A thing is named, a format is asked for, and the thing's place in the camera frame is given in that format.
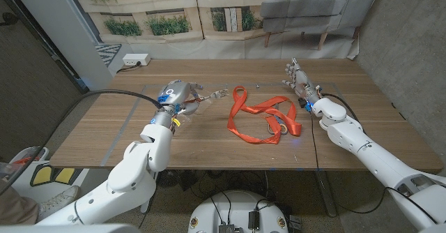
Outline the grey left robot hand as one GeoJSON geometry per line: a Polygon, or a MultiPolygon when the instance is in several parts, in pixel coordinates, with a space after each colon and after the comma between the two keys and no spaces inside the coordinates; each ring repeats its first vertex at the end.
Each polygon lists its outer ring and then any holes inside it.
{"type": "Polygon", "coordinates": [[[193,114],[199,106],[198,90],[203,87],[196,82],[174,80],[161,89],[157,101],[162,105],[151,119],[150,124],[171,127],[172,119],[177,114],[193,114]]]}

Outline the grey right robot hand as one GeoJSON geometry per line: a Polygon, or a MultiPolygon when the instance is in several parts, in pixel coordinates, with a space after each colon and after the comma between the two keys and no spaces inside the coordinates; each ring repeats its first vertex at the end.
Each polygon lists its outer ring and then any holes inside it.
{"type": "Polygon", "coordinates": [[[316,86],[303,71],[296,58],[292,58],[291,64],[285,68],[289,80],[283,80],[282,83],[291,87],[298,97],[305,99],[310,105],[317,102],[320,97],[316,92],[316,86]]]}

